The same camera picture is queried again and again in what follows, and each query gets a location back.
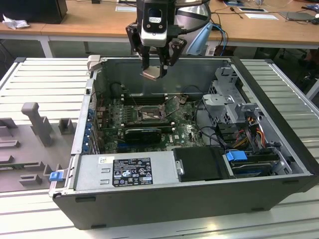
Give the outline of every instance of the blue tab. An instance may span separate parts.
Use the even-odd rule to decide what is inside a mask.
[[[247,156],[244,151],[229,151],[226,153],[228,161],[246,161]]]
[[[52,172],[49,180],[50,182],[63,181],[63,172]]]

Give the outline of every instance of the wooden desk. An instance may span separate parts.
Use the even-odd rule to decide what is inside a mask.
[[[271,6],[283,6],[286,1],[265,0],[264,3]],[[300,11],[305,6],[303,2],[293,1],[284,8],[274,8],[262,6],[267,11]],[[222,2],[213,2],[210,4],[211,11],[224,8]],[[227,8],[217,11],[218,13],[232,13]],[[285,21],[285,18],[279,13],[272,13],[279,20],[249,19],[245,14],[241,14],[243,19],[237,14],[220,14],[223,29],[228,33],[229,45],[247,46],[266,44],[288,44],[288,45],[305,45],[303,48],[318,48],[319,45],[319,26],[308,23],[307,25],[298,24],[294,21]],[[213,20],[218,23],[217,15],[213,15]],[[220,33],[214,32],[210,35],[210,40],[219,39]]]
[[[273,6],[283,6],[286,0],[265,0]],[[298,11],[305,3],[293,1],[283,8],[262,5],[268,11]],[[52,57],[49,41],[98,41],[98,42],[129,42],[125,27],[134,22],[136,12],[115,11],[116,3],[102,2],[91,4],[90,1],[76,2],[67,0],[68,12],[61,24],[31,23],[30,28],[10,30],[4,25],[0,27],[0,39],[31,39],[41,42],[46,57]],[[217,0],[211,0],[212,11],[224,8]],[[279,20],[249,19],[242,14],[241,19],[229,8],[217,11],[220,14],[222,27],[229,36],[229,46],[284,47],[317,49],[319,47],[319,26],[311,23],[298,24],[285,22],[278,13]],[[213,20],[218,22],[217,15]],[[214,46],[221,39],[219,32],[212,32],[209,45]]]

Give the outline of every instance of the power supply label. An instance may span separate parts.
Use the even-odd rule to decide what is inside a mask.
[[[113,160],[114,187],[153,184],[150,158],[130,158]]]

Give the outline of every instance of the metal bracket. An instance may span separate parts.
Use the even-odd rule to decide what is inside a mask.
[[[95,71],[101,67],[101,55],[91,55],[86,63],[88,66],[88,71]]]

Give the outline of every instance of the white paper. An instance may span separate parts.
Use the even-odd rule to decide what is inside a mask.
[[[5,15],[3,15],[3,21],[2,23],[6,25],[8,28],[16,29],[16,28],[23,28],[23,27],[29,27],[28,23],[25,20],[13,20]]]
[[[129,11],[129,12],[135,12],[136,7],[130,7],[130,6],[117,6],[115,8],[115,11]]]
[[[266,19],[266,20],[279,20],[274,15],[269,14],[254,14],[254,13],[245,13],[248,18],[252,19]]]

